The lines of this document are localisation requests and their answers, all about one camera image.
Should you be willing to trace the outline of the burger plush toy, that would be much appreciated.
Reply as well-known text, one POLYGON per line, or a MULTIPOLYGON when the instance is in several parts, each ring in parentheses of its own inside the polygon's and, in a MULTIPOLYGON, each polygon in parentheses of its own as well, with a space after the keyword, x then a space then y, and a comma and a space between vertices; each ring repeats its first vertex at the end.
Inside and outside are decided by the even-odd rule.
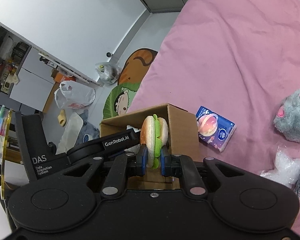
POLYGON ((160 165, 161 148, 168 142, 168 124, 156 114, 144 120, 140 133, 140 144, 147 147, 147 167, 157 169, 160 165))

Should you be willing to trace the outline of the blue tissue pack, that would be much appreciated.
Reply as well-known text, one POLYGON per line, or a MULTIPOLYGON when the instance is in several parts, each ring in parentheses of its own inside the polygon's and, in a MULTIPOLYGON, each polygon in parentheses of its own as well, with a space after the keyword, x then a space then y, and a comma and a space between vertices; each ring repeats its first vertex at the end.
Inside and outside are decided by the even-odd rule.
POLYGON ((196 121, 199 140, 223 152, 236 129, 236 124, 204 106, 199 107, 196 121))

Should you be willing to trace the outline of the clear plastic bag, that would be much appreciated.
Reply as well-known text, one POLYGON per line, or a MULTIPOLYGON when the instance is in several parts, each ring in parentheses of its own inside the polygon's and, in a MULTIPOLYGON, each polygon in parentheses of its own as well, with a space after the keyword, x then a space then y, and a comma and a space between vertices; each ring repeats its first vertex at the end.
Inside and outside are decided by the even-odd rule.
POLYGON ((300 158, 288 155, 285 145, 279 145, 273 161, 273 169, 262 171, 260 176, 293 189, 300 176, 300 158))

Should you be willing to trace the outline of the grey fluffy plush toy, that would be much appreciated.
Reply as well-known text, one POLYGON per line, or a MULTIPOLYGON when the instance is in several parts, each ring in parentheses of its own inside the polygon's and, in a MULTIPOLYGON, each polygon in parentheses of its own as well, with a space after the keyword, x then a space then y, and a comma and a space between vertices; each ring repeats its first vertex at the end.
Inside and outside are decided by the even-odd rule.
POLYGON ((300 89, 282 101, 273 123, 287 140, 300 143, 300 89))

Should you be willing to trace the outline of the white soft bundle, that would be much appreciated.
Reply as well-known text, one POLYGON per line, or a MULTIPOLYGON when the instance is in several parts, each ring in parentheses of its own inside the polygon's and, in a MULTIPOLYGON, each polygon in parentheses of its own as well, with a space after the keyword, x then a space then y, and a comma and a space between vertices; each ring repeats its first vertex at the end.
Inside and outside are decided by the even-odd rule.
POLYGON ((137 154, 139 152, 140 149, 140 145, 135 145, 133 147, 130 147, 128 149, 125 149, 126 153, 133 153, 133 154, 137 154))

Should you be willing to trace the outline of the brown cardboard box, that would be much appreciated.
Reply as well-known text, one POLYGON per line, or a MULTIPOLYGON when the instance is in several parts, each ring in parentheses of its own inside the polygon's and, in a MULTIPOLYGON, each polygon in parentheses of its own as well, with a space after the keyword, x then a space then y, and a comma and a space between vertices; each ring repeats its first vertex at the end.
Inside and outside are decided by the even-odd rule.
MULTIPOLYGON (((168 152, 170 154, 188 155, 194 161, 202 160, 195 115, 168 103, 104 119, 100 123, 101 136, 125 131, 128 125, 141 128, 145 118, 153 114, 167 121, 170 139, 168 152)), ((163 177, 159 169, 151 168, 147 168, 143 177, 129 178, 127 186, 130 190, 172 190, 180 187, 178 178, 163 177)))

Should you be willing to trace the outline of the yellow slipper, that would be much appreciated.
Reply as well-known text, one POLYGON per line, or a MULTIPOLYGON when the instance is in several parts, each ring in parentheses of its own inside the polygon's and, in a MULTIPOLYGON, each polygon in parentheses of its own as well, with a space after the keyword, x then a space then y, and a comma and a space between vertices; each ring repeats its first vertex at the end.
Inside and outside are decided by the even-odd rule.
POLYGON ((59 125, 61 127, 64 127, 66 124, 66 113, 65 113, 64 109, 61 109, 59 115, 57 116, 57 119, 58 119, 59 125))

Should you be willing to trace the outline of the round yellow edged table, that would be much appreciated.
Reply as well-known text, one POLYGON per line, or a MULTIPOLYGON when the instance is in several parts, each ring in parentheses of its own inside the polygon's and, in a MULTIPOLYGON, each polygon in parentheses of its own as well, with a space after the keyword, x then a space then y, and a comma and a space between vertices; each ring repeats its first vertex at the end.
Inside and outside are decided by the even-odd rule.
POLYGON ((12 109, 3 105, 0 109, 0 198, 5 200, 5 160, 8 145, 8 132, 12 120, 12 109))

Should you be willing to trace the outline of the cartoon floor mat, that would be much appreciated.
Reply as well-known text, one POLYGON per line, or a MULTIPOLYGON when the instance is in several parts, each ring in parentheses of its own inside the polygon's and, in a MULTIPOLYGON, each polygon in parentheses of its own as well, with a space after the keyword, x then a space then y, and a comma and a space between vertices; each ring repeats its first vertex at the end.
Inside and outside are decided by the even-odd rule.
POLYGON ((141 48, 129 56, 117 81, 117 86, 111 90, 104 104, 104 119, 127 113, 141 81, 147 74, 157 53, 153 49, 141 48))

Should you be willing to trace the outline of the white plastic shopping bag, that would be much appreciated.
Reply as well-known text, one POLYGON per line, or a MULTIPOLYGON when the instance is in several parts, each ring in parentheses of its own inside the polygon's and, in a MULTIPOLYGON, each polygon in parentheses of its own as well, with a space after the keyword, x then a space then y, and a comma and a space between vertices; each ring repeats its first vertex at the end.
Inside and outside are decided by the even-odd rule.
POLYGON ((76 81, 63 81, 54 92, 54 96, 59 109, 82 109, 93 103, 96 92, 93 88, 76 81))

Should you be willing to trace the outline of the small clear trash bag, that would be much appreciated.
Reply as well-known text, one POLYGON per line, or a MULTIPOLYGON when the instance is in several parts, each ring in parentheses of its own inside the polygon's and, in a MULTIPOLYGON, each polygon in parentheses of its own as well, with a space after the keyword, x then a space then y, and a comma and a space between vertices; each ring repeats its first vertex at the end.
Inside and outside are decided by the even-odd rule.
POLYGON ((121 68, 117 64, 110 62, 97 63, 95 69, 101 81, 108 85, 114 84, 121 73, 121 68))

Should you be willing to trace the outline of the pink bed sheet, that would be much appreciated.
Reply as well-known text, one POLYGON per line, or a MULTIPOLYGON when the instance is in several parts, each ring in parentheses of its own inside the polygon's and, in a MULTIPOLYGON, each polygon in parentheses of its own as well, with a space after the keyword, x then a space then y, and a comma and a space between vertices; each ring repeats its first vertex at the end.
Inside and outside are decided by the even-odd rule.
POLYGON ((273 120, 300 88, 300 0, 188 0, 129 108, 170 103, 191 113, 206 107, 233 121, 225 150, 210 156, 260 173, 278 147, 300 158, 273 120))

